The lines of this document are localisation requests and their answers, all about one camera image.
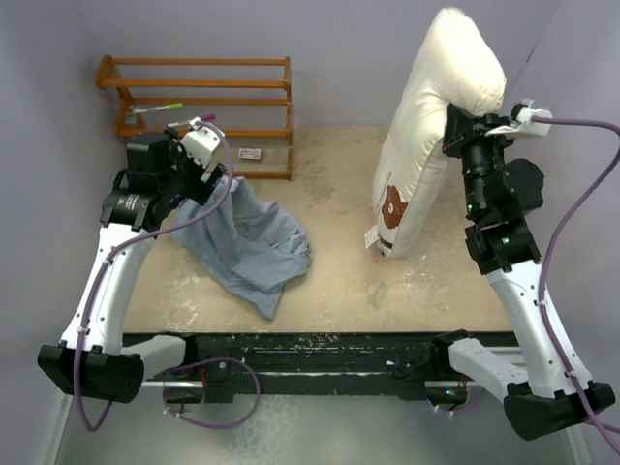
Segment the blue pillowcase with yellow drawings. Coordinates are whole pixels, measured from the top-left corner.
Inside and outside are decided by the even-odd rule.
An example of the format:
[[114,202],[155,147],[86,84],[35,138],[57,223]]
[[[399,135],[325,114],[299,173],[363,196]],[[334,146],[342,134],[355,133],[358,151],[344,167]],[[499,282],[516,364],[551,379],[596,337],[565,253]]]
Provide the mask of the blue pillowcase with yellow drawings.
[[230,190],[227,182],[219,182],[205,205],[183,201],[174,223],[201,220],[171,235],[215,281],[271,321],[286,285],[309,271],[310,243],[305,229],[279,202],[259,200],[244,177],[234,178]]

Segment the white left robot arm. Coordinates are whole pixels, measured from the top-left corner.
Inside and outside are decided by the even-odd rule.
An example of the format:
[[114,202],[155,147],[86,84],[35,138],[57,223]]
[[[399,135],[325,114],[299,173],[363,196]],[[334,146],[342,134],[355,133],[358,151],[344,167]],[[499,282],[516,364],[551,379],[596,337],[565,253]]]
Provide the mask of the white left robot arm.
[[199,356],[183,336],[156,335],[127,347],[123,328],[140,269],[162,224],[186,201],[204,204],[226,173],[210,160],[223,134],[194,122],[185,135],[173,128],[140,133],[126,145],[127,166],[102,204],[95,261],[75,315],[38,364],[64,393],[129,403],[141,384],[168,370],[188,380]]

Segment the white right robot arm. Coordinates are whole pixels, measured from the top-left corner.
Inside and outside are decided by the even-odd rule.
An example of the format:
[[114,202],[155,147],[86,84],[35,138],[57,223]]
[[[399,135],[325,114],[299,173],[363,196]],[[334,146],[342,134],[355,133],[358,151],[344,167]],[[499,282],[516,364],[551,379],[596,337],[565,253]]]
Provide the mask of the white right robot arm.
[[530,100],[509,116],[474,116],[450,104],[442,143],[443,153],[461,162],[469,255],[500,298],[525,365],[458,330],[434,338],[431,368],[442,379],[460,374],[481,385],[525,441],[593,421],[615,401],[612,387],[594,381],[577,355],[546,286],[550,257],[526,222],[543,206],[543,172],[529,160],[504,157],[515,139],[544,137],[555,122]]

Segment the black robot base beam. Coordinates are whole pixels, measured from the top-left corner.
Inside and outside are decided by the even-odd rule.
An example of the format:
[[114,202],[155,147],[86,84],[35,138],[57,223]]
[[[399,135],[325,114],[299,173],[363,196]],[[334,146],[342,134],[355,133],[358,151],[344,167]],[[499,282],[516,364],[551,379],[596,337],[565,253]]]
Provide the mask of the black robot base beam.
[[182,370],[147,376],[208,403],[240,394],[390,396],[456,410],[480,398],[473,382],[431,362],[432,334],[194,333]]

